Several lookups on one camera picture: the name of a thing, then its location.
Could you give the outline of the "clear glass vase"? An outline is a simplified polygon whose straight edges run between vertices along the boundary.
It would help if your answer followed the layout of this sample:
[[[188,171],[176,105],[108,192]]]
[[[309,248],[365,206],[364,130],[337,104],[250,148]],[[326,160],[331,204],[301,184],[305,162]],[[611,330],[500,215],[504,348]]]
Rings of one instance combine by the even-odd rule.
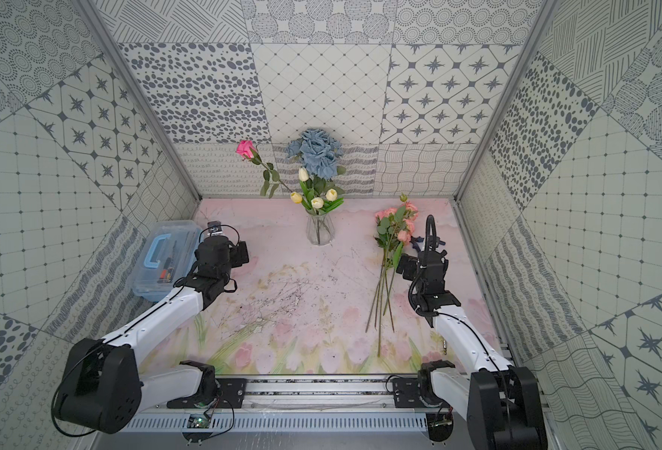
[[[330,214],[311,215],[307,222],[307,238],[314,246],[325,246],[335,237],[335,228]]]

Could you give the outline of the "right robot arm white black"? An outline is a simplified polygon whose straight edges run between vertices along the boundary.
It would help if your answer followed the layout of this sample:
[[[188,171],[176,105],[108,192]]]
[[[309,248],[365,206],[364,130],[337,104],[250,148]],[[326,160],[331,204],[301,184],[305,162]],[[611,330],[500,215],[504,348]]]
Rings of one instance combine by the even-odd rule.
[[[477,449],[546,449],[548,437],[537,378],[496,352],[468,321],[460,300],[445,288],[445,251],[402,254],[396,272],[411,282],[413,311],[450,345],[465,370],[444,360],[419,371],[421,396],[465,417]]]

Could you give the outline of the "pink tulip stem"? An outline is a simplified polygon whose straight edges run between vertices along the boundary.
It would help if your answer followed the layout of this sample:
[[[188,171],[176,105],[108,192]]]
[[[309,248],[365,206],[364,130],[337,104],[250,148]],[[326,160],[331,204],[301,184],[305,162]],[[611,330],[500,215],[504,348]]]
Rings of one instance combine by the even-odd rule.
[[[393,273],[396,271],[400,255],[404,247],[410,242],[411,234],[403,226],[401,229],[388,227],[384,234],[378,237],[380,247],[387,250],[387,260],[385,261],[385,273],[382,277],[381,291],[379,299],[381,302],[382,314],[386,315],[390,308],[391,288],[393,284]]]

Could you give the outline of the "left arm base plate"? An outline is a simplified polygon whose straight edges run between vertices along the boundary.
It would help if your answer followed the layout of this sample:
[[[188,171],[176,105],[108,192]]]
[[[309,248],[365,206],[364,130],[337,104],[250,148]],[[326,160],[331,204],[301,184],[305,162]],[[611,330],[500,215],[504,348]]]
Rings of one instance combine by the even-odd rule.
[[[180,397],[166,403],[172,410],[207,409],[220,401],[220,408],[240,409],[243,405],[248,380],[245,378],[208,379],[189,397]]]

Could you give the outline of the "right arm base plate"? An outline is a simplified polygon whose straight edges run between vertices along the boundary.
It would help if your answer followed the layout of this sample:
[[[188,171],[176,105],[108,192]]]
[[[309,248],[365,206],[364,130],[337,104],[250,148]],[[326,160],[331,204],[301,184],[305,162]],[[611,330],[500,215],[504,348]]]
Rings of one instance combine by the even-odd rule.
[[[428,384],[417,377],[390,375],[385,389],[393,397],[397,409],[448,408],[450,404],[436,396]]]

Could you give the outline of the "light pink rose stem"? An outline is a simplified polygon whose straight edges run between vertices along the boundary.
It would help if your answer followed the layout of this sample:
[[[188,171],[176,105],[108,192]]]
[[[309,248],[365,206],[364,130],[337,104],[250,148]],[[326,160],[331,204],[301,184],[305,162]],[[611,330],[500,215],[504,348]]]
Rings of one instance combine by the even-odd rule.
[[[380,265],[380,270],[379,270],[379,276],[378,276],[376,287],[375,287],[375,290],[374,290],[374,295],[373,295],[373,298],[372,298],[372,305],[370,306],[370,312],[369,312],[365,332],[369,331],[370,323],[372,322],[372,316],[375,314],[375,311],[377,311],[377,308],[378,308],[376,306],[376,303],[378,301],[379,292],[381,291],[380,286],[381,286],[381,283],[382,283],[383,274],[385,273],[385,261],[386,260],[387,260],[387,250],[384,249],[382,260],[381,260],[381,265]]]

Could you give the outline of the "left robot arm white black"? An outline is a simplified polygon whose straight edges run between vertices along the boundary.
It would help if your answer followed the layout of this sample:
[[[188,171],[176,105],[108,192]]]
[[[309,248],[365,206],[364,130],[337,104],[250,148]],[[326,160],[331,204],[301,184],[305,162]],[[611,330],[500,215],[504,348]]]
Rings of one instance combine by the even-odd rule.
[[[141,363],[181,324],[210,307],[221,294],[233,294],[233,269],[248,264],[245,241],[230,240],[220,227],[201,233],[190,271],[169,294],[138,318],[101,339],[82,339],[70,350],[59,386],[51,398],[51,422],[113,434],[136,414],[156,405],[197,407],[210,419],[222,402],[213,366],[184,360],[148,376]]]

